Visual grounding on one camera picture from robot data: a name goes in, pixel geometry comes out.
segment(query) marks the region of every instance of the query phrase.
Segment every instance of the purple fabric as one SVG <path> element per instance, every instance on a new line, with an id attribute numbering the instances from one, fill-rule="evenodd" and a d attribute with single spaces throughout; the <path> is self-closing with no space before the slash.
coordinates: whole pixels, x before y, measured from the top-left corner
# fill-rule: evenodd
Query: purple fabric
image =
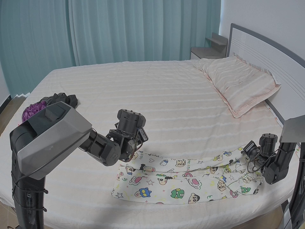
<path id="1" fill-rule="evenodd" d="M 40 110 L 44 109 L 45 107 L 47 107 L 47 103 L 45 101 L 41 101 L 40 103 L 31 104 L 22 113 L 22 123 L 25 122 L 30 117 L 32 117 L 37 112 L 39 112 Z"/>

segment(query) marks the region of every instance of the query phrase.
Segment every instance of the fitted sheet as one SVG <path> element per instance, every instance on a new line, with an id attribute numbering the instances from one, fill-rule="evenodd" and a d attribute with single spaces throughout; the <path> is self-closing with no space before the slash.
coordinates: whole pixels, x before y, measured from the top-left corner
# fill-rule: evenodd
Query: fitted sheet
<path id="1" fill-rule="evenodd" d="M 149 140 L 141 150 L 169 158 L 204 158 L 235 150 L 281 127 L 260 103 L 240 118 L 227 105 L 197 60 L 97 64 L 48 74 L 18 109 L 0 137 L 0 198 L 13 206 L 9 133 L 29 104 L 54 93 L 76 94 L 76 110 L 102 135 L 114 128 L 121 108 L 142 113 Z M 145 204 L 111 196 L 118 163 L 105 167 L 80 149 L 47 177 L 47 226 L 60 228 L 231 228 L 267 213 L 292 195 L 298 158 L 287 177 L 263 182 L 256 195 L 191 205 Z"/>

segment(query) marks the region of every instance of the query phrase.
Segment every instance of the white headboard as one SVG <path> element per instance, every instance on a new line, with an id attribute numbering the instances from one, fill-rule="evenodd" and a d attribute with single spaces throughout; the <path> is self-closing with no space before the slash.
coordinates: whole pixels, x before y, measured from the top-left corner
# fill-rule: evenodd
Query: white headboard
<path id="1" fill-rule="evenodd" d="M 305 60 L 277 42 L 242 26 L 231 24 L 227 57 L 238 54 L 263 67 L 281 82 L 266 102 L 280 121 L 305 115 Z"/>

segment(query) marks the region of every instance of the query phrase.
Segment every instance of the bedside table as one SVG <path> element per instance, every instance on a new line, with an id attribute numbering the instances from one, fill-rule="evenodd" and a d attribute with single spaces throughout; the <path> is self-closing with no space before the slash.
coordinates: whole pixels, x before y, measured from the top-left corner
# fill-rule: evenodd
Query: bedside table
<path id="1" fill-rule="evenodd" d="M 211 42 L 211 47 L 191 47 L 191 59 L 221 59 L 226 57 L 227 38 L 212 33 L 211 38 L 206 40 Z"/>

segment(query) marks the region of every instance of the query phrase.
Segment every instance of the pillow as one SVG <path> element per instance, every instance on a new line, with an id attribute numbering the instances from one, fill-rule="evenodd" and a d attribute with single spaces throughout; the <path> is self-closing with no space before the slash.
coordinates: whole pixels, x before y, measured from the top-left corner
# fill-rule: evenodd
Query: pillow
<path id="1" fill-rule="evenodd" d="M 195 67 L 204 72 L 235 118 L 272 96 L 281 86 L 270 71 L 247 64 L 235 54 L 199 60 Z"/>

